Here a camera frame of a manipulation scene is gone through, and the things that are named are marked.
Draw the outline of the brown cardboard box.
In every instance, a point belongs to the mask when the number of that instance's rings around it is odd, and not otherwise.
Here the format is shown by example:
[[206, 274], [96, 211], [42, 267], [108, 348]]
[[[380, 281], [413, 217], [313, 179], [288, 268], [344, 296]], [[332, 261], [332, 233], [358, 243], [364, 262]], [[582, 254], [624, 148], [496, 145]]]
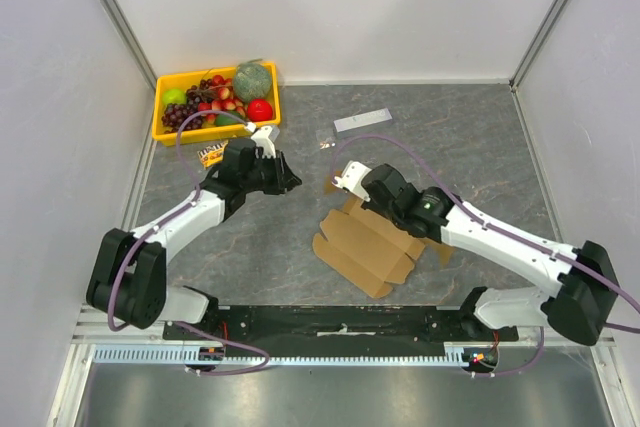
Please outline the brown cardboard box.
[[434, 251], [442, 266], [454, 252], [450, 246], [410, 236], [366, 210], [353, 194], [341, 209], [329, 211], [319, 229], [312, 240], [316, 257], [373, 299], [404, 284], [425, 250]]

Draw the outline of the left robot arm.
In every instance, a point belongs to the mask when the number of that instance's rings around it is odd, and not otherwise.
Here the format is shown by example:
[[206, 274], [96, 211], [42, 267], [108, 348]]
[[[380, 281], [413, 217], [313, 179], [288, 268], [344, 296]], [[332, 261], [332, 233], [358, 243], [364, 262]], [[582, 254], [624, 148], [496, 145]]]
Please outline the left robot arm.
[[209, 310], [213, 298], [193, 288], [167, 283], [167, 266], [188, 244], [231, 217], [248, 194], [282, 195], [302, 184], [284, 154], [248, 138], [230, 141], [189, 196], [132, 231], [108, 231], [98, 250], [86, 302], [107, 314], [110, 327], [146, 329], [157, 321], [184, 322], [198, 340], [219, 329]]

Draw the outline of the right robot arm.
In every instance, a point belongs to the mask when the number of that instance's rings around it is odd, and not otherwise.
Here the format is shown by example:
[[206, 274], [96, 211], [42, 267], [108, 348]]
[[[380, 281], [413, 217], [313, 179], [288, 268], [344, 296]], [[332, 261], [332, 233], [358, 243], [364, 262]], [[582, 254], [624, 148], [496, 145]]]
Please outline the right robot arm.
[[388, 164], [370, 169], [352, 162], [343, 180], [365, 209], [410, 236], [472, 252], [530, 282], [522, 289], [474, 289], [470, 308], [457, 318], [465, 338], [477, 341], [503, 327], [540, 326], [585, 346], [599, 340], [618, 296], [617, 277], [601, 245], [587, 241], [576, 248], [529, 234], [439, 187], [417, 190]]

